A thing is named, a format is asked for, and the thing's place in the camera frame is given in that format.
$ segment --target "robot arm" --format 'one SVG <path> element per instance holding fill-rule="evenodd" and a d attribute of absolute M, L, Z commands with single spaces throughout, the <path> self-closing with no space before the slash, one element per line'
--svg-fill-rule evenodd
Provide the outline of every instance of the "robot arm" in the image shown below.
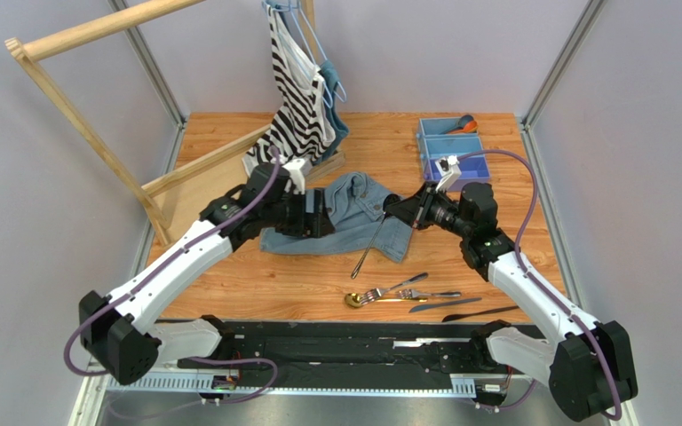
<path fill-rule="evenodd" d="M 437 225 L 462 237 L 460 248 L 468 266 L 511 297 L 545 337 L 533 339 L 505 321 L 488 323 L 471 336 L 475 366 L 490 371 L 507 365 L 530 375 L 549 387 L 567 416 L 581 421 L 614 405 L 603 368 L 591 354 L 586 337 L 590 332 L 611 369 L 620 400 L 635 398 L 638 385 L 624 328 L 616 321 L 602 324 L 572 304 L 515 250 L 514 241 L 497 227 L 491 185 L 470 183 L 459 202 L 449 199 L 445 190 L 455 176 L 458 179 L 458 163 L 454 156 L 438 161 L 444 177 L 440 183 L 426 183 L 412 197 L 388 203 L 384 210 L 415 229 Z M 448 185 L 442 185 L 448 179 Z"/>
<path fill-rule="evenodd" d="M 211 316 L 181 323 L 155 323 L 163 310 L 199 275 L 230 256 L 262 229 L 274 227 L 290 236 L 319 238 L 334 232 L 321 189 L 305 190 L 306 160 L 283 165 L 256 207 L 223 229 L 267 186 L 273 165 L 257 166 L 245 185 L 213 200 L 184 236 L 142 273 L 102 297 L 92 291 L 79 304 L 85 322 L 111 301 L 131 297 L 94 320 L 81 343 L 120 383 L 130 384 L 155 363 L 190 357 L 229 359 L 234 333 Z M 146 281 L 140 291 L 132 292 Z"/>

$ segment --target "gray wall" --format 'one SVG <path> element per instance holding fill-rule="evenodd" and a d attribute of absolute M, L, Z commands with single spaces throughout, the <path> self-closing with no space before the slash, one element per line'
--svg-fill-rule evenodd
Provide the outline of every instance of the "gray wall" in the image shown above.
<path fill-rule="evenodd" d="M 61 353 L 77 303 L 128 279 L 146 226 L 131 193 L 4 40 L 31 41 L 109 12 L 103 0 L 0 0 L 0 425 L 66 423 L 80 379 Z M 162 171 L 174 129 L 125 35 L 44 66 L 138 179 Z M 85 353 L 76 358 L 85 365 Z"/>
<path fill-rule="evenodd" d="M 608 2 L 535 137 L 584 305 L 630 332 L 640 424 L 682 424 L 682 1 Z"/>
<path fill-rule="evenodd" d="M 523 114 L 586 2 L 314 3 L 318 37 L 349 94 L 342 110 Z M 210 0 L 141 28 L 187 112 L 280 105 L 259 0 Z"/>

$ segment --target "wooden tabletop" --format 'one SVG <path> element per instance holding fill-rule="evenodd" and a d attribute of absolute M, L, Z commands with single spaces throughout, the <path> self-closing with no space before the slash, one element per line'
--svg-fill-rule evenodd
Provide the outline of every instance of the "wooden tabletop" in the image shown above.
<path fill-rule="evenodd" d="M 343 142 L 346 165 L 318 181 L 325 186 L 351 171 L 368 173 L 377 182 L 404 196 L 423 183 L 415 141 L 420 117 L 461 114 L 342 114 L 351 129 Z M 525 156 L 512 114 L 473 114 L 480 124 L 485 148 L 499 148 Z M 269 123 L 271 114 L 192 114 L 177 166 L 190 162 L 243 134 Z M 499 225 L 512 238 L 527 214 L 532 187 L 524 167 L 510 157 L 491 155 L 488 167 L 498 202 Z M 458 193 L 451 193 L 458 199 Z M 228 259 L 215 264 L 165 311 L 169 318 L 198 318 L 212 314 L 224 320 L 351 320 L 440 322 L 452 313 L 479 312 L 513 305 L 503 292 L 485 282 L 464 263 L 460 239 L 439 228 L 416 231 L 404 261 L 396 264 L 372 250 L 356 280 L 349 274 L 361 251 L 334 256 L 280 256 L 260 252 L 248 241 Z M 533 265 L 564 292 L 551 239 L 540 206 L 523 237 L 522 251 Z M 149 262 L 162 254 L 156 242 Z M 410 286 L 420 291 L 460 290 L 464 297 L 480 296 L 473 304 L 408 313 L 413 302 L 374 303 L 360 309 L 344 303 L 344 295 L 375 287 L 389 287 L 420 272 L 430 278 Z M 528 322 L 522 311 L 474 317 Z"/>

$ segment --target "blue plastic organizer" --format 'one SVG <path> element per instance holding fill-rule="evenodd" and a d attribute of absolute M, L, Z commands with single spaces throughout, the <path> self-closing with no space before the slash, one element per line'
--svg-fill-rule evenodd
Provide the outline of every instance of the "blue plastic organizer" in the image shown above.
<path fill-rule="evenodd" d="M 453 129 L 458 121 L 459 117 L 420 119 L 416 138 L 425 181 L 438 182 L 440 180 L 440 168 L 436 164 L 439 158 L 447 155 L 474 153 L 483 149 L 478 133 L 442 134 Z M 488 182 L 491 179 L 485 155 L 476 155 L 461 160 L 459 169 L 462 171 L 462 177 L 448 189 L 449 191 L 461 191 L 462 186 L 468 182 Z"/>

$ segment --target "black and white striped shirt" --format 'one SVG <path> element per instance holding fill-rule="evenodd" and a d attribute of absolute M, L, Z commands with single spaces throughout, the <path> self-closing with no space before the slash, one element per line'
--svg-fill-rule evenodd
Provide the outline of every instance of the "black and white striped shirt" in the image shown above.
<path fill-rule="evenodd" d="M 268 130 L 244 155 L 247 174 L 258 164 L 270 162 L 270 145 L 287 159 L 316 161 L 336 135 L 325 115 L 322 101 L 324 80 L 317 67 L 291 37 L 283 19 L 266 5 L 273 50 L 273 71 L 283 105 Z"/>

